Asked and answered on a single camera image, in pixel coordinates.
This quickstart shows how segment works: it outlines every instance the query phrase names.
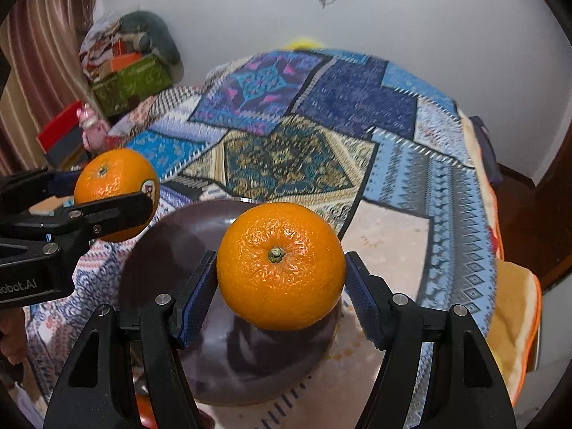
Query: green box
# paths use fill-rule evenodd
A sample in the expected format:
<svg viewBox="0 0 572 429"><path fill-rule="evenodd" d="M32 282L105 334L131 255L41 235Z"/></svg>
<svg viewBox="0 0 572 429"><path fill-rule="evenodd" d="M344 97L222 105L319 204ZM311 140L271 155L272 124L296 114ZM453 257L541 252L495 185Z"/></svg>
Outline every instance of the green box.
<svg viewBox="0 0 572 429"><path fill-rule="evenodd" d="M93 94L104 114L114 116L134 109L172 84L165 65L154 55L147 55L93 84Z"/></svg>

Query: orange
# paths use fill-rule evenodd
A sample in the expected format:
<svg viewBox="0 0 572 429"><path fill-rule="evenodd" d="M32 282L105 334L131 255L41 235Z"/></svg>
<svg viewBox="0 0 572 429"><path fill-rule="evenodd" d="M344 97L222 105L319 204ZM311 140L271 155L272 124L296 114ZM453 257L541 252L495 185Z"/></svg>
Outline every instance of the orange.
<svg viewBox="0 0 572 429"><path fill-rule="evenodd" d="M75 184L75 204L133 192L144 192L153 200L153 214L141 226L101 237L106 242L122 242L138 235L151 222L159 205L159 177L141 154L128 148L110 150L93 159Z"/></svg>
<svg viewBox="0 0 572 429"><path fill-rule="evenodd" d="M148 429L159 429L157 422L155 421L155 414L153 413L153 407L151 406L151 399L149 396L136 394L135 399L137 401L137 410L139 410L141 425Z"/></svg>
<svg viewBox="0 0 572 429"><path fill-rule="evenodd" d="M335 232L295 203L265 203L240 215L222 239L216 268L228 306L274 331L295 331L322 319L345 282Z"/></svg>

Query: curtain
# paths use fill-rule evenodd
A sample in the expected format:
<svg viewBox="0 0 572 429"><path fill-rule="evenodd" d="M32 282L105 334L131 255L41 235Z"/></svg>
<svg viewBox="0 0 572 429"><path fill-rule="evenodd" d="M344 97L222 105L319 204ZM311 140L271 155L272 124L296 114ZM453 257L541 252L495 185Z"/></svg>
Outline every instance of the curtain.
<svg viewBox="0 0 572 429"><path fill-rule="evenodd" d="M18 0L0 26L11 73L0 98L0 173L45 165L35 137L77 100L93 102L78 51L96 0Z"/></svg>

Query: blue gripper pad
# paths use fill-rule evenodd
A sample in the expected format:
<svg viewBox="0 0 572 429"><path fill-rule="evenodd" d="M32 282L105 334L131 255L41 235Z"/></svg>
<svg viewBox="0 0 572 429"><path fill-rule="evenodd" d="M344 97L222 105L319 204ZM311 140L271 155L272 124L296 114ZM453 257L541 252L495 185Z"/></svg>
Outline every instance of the blue gripper pad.
<svg viewBox="0 0 572 429"><path fill-rule="evenodd" d="M381 277L372 276L356 252L345 255L345 289L350 295L365 338L386 350L394 338L388 300L392 293Z"/></svg>
<svg viewBox="0 0 572 429"><path fill-rule="evenodd" d="M217 287L216 255L207 252L183 288L175 306L180 327L177 338L183 347L198 337Z"/></svg>

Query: patchwork quilt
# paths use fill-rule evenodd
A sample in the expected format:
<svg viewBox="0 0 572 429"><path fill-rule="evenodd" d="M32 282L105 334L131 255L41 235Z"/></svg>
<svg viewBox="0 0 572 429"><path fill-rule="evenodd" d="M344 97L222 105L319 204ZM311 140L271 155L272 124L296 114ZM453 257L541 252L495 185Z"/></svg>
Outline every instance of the patchwork quilt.
<svg viewBox="0 0 572 429"><path fill-rule="evenodd" d="M260 54L217 67L202 91L177 88L147 105L151 125L127 143L164 182L154 222L229 196L303 204L394 292L431 308L461 303L487 334L496 229L451 98L389 61L338 50ZM136 241L95 242L74 294L30 309L30 363L46 401L93 309L117 305ZM298 388L251 407L201 409L221 428L353 427L383 355L342 300L331 350ZM419 422L430 361L427 345L408 427Z"/></svg>

